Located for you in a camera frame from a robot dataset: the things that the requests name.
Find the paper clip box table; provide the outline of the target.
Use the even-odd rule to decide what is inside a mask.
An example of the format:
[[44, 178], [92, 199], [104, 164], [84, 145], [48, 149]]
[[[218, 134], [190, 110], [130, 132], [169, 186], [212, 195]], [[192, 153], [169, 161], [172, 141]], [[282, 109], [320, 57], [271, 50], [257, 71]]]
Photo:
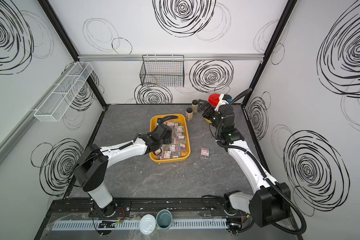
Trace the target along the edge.
[[200, 158], [207, 160], [209, 158], [210, 155], [210, 150], [207, 148], [201, 148], [201, 154], [200, 154]]

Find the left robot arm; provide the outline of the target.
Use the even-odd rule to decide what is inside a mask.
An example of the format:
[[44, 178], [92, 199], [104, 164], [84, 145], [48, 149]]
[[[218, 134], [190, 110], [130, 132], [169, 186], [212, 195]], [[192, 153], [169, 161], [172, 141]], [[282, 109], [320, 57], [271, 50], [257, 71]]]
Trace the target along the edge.
[[84, 192], [97, 206], [105, 209], [112, 205], [113, 196], [104, 178], [109, 167], [136, 156], [153, 153], [172, 139], [172, 129], [165, 124], [157, 125], [152, 132], [138, 134], [131, 141], [110, 146], [88, 146], [74, 166], [73, 174]]

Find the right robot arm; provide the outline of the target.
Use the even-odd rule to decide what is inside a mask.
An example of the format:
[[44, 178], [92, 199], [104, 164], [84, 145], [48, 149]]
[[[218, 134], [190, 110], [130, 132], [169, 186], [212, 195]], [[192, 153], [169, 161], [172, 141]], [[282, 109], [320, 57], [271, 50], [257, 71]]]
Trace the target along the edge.
[[207, 101], [199, 100], [198, 112], [219, 129], [218, 142], [238, 163], [247, 177], [252, 194], [233, 191], [224, 195], [229, 213], [242, 211], [264, 227], [287, 219], [291, 215], [288, 204], [290, 189], [285, 183], [278, 183], [251, 152], [244, 136], [235, 127], [235, 113], [232, 106], [222, 105], [216, 111]]

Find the yellow plastic tray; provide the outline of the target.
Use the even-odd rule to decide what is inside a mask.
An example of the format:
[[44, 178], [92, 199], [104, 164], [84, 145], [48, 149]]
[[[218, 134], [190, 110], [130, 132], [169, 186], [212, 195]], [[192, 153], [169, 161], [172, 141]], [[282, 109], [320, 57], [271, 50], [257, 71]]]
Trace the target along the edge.
[[[149, 153], [152, 161], [156, 163], [172, 163], [186, 160], [191, 153], [191, 145], [189, 140], [188, 128], [186, 118], [181, 114], [170, 114], [177, 116], [177, 119], [168, 120], [164, 122], [165, 125], [172, 129], [172, 143], [169, 145], [161, 145], [158, 150]], [[154, 116], [150, 122], [150, 130], [153, 131], [160, 120], [169, 115]], [[165, 151], [171, 151], [172, 157], [170, 159], [162, 159], [162, 154]]]

